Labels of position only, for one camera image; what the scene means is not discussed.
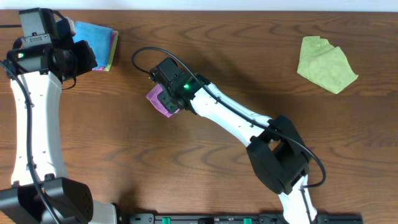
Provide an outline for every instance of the yellow-green towel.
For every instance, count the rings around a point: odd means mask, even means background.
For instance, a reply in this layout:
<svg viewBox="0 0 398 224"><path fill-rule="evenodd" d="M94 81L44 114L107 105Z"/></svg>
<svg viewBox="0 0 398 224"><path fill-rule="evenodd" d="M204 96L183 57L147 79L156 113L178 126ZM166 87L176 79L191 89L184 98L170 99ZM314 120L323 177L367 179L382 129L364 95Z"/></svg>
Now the yellow-green towel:
<svg viewBox="0 0 398 224"><path fill-rule="evenodd" d="M111 70L113 57L114 57L114 51L116 50L116 44L118 42L118 37L119 37L119 32L118 31L114 30L113 32L115 32L116 35L114 36L114 39L112 41L111 53L109 54L108 65L104 68L104 71L106 71L106 72Z"/></svg>
<svg viewBox="0 0 398 224"><path fill-rule="evenodd" d="M303 38L297 73L334 94L358 77L343 51L317 36Z"/></svg>

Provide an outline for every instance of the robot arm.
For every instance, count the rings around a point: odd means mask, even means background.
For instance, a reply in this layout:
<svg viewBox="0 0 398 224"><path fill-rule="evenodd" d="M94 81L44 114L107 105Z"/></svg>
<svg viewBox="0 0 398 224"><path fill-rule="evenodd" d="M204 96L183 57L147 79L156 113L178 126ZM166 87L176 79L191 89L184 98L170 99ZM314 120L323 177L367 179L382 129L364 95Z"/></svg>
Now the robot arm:
<svg viewBox="0 0 398 224"><path fill-rule="evenodd" d="M206 78L196 76L198 80L181 71L171 58L150 71L150 78L164 89L158 98L169 113L177 107L190 110L219 124L246 146L257 177L279 195L287 222L313 221L317 210L312 206L308 189L303 188L307 185L311 157L292 142L264 129L281 131L304 145L293 124L284 116L273 120L255 113L224 95ZM272 151L269 143L279 139L281 143Z"/></svg>
<svg viewBox="0 0 398 224"><path fill-rule="evenodd" d="M32 107L32 155L38 179L45 180L45 175L53 174L55 178L68 177L62 159L58 107L62 91L61 81L52 73L41 75L30 72L18 78L30 92ZM11 80L11 88L17 108L17 158L11 183L19 185L32 184L30 172L26 169L26 128L27 115L25 98L19 85Z"/></svg>
<svg viewBox="0 0 398 224"><path fill-rule="evenodd" d="M230 106L240 110L247 117L250 117L252 120L257 121L264 126L269 126L268 121L271 119L270 117L248 110L244 106L233 101L231 98L228 98L212 83L206 87L219 97L220 100L223 100ZM198 115L206 117L219 124L225 130L238 138L246 147L250 145L250 139L253 136L259 136L264 132L263 129L253 126L251 123L242 119L225 106L217 103L217 101L204 89L200 89L195 93L195 97L191 100L191 104L192 108ZM307 181L308 174L299 178L299 180L293 185L292 191L289 194L282 192L278 195L284 208L284 218L290 224L309 223L307 211L310 212L311 221L314 220L317 215L317 210L312 206L308 189L302 189L302 186L307 185Z"/></svg>
<svg viewBox="0 0 398 224"><path fill-rule="evenodd" d="M53 13L62 20L55 22ZM16 223L117 224L114 205L94 202L87 185L67 179L60 145L62 82L95 67L94 53L84 40L73 42L73 23L61 14L40 8L19 14L24 48L1 62L16 102L17 158L0 209Z"/></svg>

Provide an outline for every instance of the purple cloth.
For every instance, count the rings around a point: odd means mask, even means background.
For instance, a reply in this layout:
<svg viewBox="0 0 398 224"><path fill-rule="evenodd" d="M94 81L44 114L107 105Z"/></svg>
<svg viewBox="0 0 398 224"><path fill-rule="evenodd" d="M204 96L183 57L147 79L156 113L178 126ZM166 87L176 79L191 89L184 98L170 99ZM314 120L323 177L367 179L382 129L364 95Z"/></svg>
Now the purple cloth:
<svg viewBox="0 0 398 224"><path fill-rule="evenodd" d="M162 87L160 87L159 84L157 84L148 94L147 94L147 99L154 105L154 107L161 112L164 116L166 117L171 117L173 114L177 113L180 111L180 109L176 110L174 113L170 114L167 109L162 105L162 103L159 101L157 96L163 92Z"/></svg>

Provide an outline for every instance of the folded cloth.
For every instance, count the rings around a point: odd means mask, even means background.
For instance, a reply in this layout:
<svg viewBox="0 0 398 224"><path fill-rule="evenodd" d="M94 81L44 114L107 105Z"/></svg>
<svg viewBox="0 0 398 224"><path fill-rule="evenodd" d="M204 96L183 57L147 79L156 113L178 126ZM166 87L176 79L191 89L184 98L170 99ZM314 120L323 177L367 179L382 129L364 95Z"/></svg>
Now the folded cloth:
<svg viewBox="0 0 398 224"><path fill-rule="evenodd" d="M358 78L343 51L318 36L303 38L297 73L334 94Z"/></svg>
<svg viewBox="0 0 398 224"><path fill-rule="evenodd" d="M146 96L146 98L154 105L155 109L161 112L166 117L171 117L173 114L180 111L180 109L176 110L174 113L170 114L167 109L163 106L160 100L157 98L159 94L163 92L162 87L157 84Z"/></svg>
<svg viewBox="0 0 398 224"><path fill-rule="evenodd" d="M86 40L95 54L99 68L101 66L108 66L109 61L109 43L111 41L112 29L108 27L101 27L86 22L76 22L76 35L73 37L74 42Z"/></svg>
<svg viewBox="0 0 398 224"><path fill-rule="evenodd" d="M114 30L112 32L111 41L110 41L110 45L109 45L110 54L109 54L109 59L108 59L108 65L106 67L105 66L97 67L94 70L105 71L105 72L108 72L111 70L113 57L114 57L114 51L116 50L116 43L118 42L118 37L119 37L119 32Z"/></svg>

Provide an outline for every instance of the wooden table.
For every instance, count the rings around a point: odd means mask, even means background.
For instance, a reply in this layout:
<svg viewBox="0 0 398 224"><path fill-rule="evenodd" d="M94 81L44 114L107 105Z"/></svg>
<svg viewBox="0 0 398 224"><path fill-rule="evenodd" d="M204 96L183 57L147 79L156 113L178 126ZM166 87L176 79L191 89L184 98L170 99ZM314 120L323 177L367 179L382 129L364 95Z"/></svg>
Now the wooden table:
<svg viewBox="0 0 398 224"><path fill-rule="evenodd" d="M188 111L167 119L146 100L153 84L130 58L138 48L153 45L178 55L248 108L291 119L328 172L326 184L311 190L320 211L361 213L366 223L397 222L398 14L62 13L120 32L111 71L78 77L60 100L63 159L70 178L86 183L96 200L117 202L130 212L282 209L230 133ZM0 21L20 23L17 11L0 11ZM340 46L359 75L340 94L296 73L301 41L308 35ZM19 36L22 29L1 30L3 58ZM163 58L144 52L137 62L150 69ZM0 102L0 189L5 189L16 157L16 111L3 70ZM318 181L314 162L310 170L310 182Z"/></svg>

